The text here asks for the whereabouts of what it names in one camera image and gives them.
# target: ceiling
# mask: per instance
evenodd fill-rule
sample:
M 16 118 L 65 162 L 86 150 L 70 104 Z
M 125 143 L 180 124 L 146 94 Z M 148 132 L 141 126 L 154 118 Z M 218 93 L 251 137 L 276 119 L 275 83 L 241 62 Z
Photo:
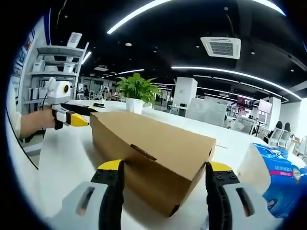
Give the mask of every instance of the ceiling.
M 286 98 L 283 102 L 299 101 L 276 86 L 233 72 L 171 68 L 207 67 L 245 73 L 307 97 L 307 84 L 303 83 L 307 81 L 304 10 L 297 12 L 293 4 L 282 0 L 274 2 L 286 16 L 252 0 L 170 0 L 107 33 L 125 16 L 152 1 L 66 0 L 61 10 L 51 11 L 51 42 L 66 45 L 71 32 L 83 34 L 78 47 L 83 48 L 89 42 L 88 50 L 92 51 L 82 66 L 84 76 L 94 74 L 112 80 L 118 75 L 108 76 L 111 72 L 144 69 L 141 75 L 146 79 L 157 77 L 155 83 L 174 84 L 177 77 L 194 77 L 203 88 L 256 99 L 274 93 Z M 240 39 L 240 59 L 210 57 L 201 42 L 201 37 L 206 36 Z M 107 66 L 108 71 L 94 70 L 98 65 Z M 197 91 L 198 95 L 204 93 L 219 95 L 217 91 L 200 88 Z

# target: sleeve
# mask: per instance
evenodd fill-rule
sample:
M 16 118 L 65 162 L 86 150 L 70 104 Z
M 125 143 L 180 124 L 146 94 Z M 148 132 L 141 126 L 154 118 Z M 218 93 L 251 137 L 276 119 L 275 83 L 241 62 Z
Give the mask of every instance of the sleeve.
M 12 81 L 10 81 L 8 86 L 7 97 L 6 97 L 6 109 L 13 131 L 16 134 L 17 138 L 19 138 L 20 129 L 21 129 L 21 114 L 17 112 L 15 90 Z

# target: monitor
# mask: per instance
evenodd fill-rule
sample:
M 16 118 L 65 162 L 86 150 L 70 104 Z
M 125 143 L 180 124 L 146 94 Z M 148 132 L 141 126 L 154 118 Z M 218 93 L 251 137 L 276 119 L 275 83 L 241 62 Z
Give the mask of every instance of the monitor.
M 266 115 L 258 114 L 258 120 L 262 123 L 265 123 Z
M 237 106 L 241 106 L 241 107 L 252 110 L 253 104 L 254 104 L 253 100 L 246 99 L 244 97 L 239 97 L 239 96 L 237 97 L 237 102 L 236 102 Z
M 272 104 L 269 102 L 266 102 L 264 100 L 260 100 L 259 102 L 259 108 L 258 110 L 263 111 L 267 114 L 271 113 L 271 109 L 272 109 Z

